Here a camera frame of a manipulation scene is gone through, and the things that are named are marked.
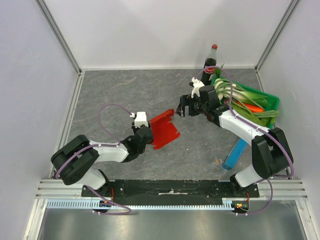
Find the carrot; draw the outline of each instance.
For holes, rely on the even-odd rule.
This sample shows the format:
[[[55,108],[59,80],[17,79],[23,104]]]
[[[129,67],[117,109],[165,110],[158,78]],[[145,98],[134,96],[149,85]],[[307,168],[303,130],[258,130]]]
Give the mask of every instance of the carrot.
[[[249,103],[244,103],[244,105],[253,113],[263,113],[265,110],[261,107],[249,104]]]

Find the green basket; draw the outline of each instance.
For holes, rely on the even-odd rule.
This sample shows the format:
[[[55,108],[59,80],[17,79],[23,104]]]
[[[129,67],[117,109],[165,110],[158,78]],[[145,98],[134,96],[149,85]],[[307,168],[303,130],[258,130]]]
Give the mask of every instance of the green basket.
[[[248,87],[246,85],[242,85],[238,82],[234,82],[235,84],[243,87],[245,90],[247,90],[248,92],[252,92],[252,93],[255,93],[255,94],[261,94],[261,95],[264,95],[264,96],[267,96],[266,100],[268,101],[268,107],[266,107],[264,110],[265,111],[270,111],[270,110],[277,110],[278,109],[278,106],[279,106],[279,98],[277,96],[273,96],[271,94],[268,94],[268,93],[265,93],[263,91],[259,91],[257,89],[254,89],[254,88],[251,88],[251,87]],[[267,126],[267,128],[271,129],[273,127],[273,124],[272,123],[269,123]]]

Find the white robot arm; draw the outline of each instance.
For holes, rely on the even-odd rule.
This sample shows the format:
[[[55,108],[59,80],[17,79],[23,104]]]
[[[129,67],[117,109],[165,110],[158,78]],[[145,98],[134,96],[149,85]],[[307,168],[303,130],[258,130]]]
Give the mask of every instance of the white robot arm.
[[[269,129],[247,120],[254,127],[249,126],[237,118],[238,113],[235,110],[234,116],[229,106],[220,104],[214,86],[204,85],[195,78],[190,82],[190,86],[193,87],[191,94],[180,97],[176,113],[185,117],[185,108],[188,107],[189,116],[204,114],[208,121],[233,132],[252,148],[252,164],[230,178],[236,189],[240,190],[261,179],[268,179],[289,167],[288,160],[279,147],[258,129],[275,138],[293,162],[286,136],[280,128]]]
[[[92,167],[93,163],[114,161],[126,163],[136,159],[145,152],[146,145],[152,144],[154,136],[145,112],[132,113],[134,118],[132,129],[134,135],[121,141],[120,145],[88,140],[86,136],[79,135],[57,151],[51,158],[54,167],[59,170],[60,178],[64,184],[75,183],[91,186],[97,190],[108,179],[99,170]],[[78,152],[65,167],[63,165]]]

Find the blue object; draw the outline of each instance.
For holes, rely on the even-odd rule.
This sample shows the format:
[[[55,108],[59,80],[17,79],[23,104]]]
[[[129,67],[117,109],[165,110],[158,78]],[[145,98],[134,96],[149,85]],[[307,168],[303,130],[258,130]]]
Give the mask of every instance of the blue object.
[[[229,156],[226,158],[225,162],[222,164],[222,167],[226,170],[232,169],[238,162],[241,154],[244,152],[247,143],[242,138],[239,138],[232,148]]]

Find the gray countertop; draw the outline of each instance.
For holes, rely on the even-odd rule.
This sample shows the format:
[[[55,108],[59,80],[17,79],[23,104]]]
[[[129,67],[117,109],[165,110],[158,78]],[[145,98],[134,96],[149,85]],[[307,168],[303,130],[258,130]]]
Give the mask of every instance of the gray countertop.
[[[189,82],[198,71],[107,70],[86,71],[76,105],[69,140],[84,134],[96,142],[114,143],[99,126],[99,109],[118,103],[131,112],[147,113],[148,119],[176,109],[180,96],[191,92]],[[259,89],[253,69],[227,69],[233,81]],[[103,111],[104,126],[121,139],[132,135],[132,119],[122,109],[111,106]],[[236,167],[226,171],[222,163],[238,137],[209,122],[204,115],[175,115],[173,124],[181,133],[168,145],[154,150],[151,145],[137,159],[127,163],[100,162],[94,165],[109,179],[229,179],[251,163],[247,147]]]

